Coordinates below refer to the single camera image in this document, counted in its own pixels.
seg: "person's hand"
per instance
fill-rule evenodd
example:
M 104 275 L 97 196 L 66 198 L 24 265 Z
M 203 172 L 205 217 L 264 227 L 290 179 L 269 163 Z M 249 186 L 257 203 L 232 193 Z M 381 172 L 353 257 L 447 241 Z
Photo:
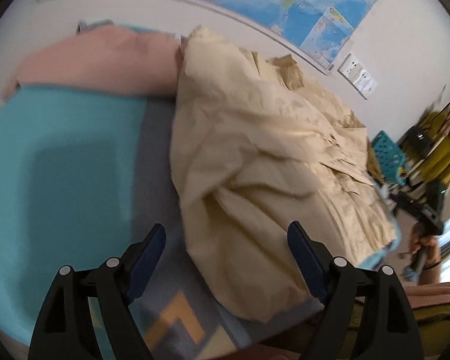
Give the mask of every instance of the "person's hand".
M 429 235 L 428 237 L 419 238 L 417 233 L 421 232 L 421 223 L 415 223 L 408 242 L 408 252 L 410 254 L 417 253 L 422 247 L 428 246 L 428 258 L 425 262 L 425 267 L 432 266 L 438 263 L 442 259 L 440 254 L 440 245 L 438 244 L 437 237 Z

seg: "crumpled beige fabric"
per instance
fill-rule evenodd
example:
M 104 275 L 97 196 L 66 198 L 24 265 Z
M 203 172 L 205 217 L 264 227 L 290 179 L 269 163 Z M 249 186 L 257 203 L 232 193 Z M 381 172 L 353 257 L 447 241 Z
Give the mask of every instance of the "crumpled beige fabric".
M 289 56 L 266 62 L 206 28 L 183 48 L 170 161 L 187 251 L 224 307 L 266 322 L 311 296 L 292 221 L 353 264 L 395 238 L 366 129 Z

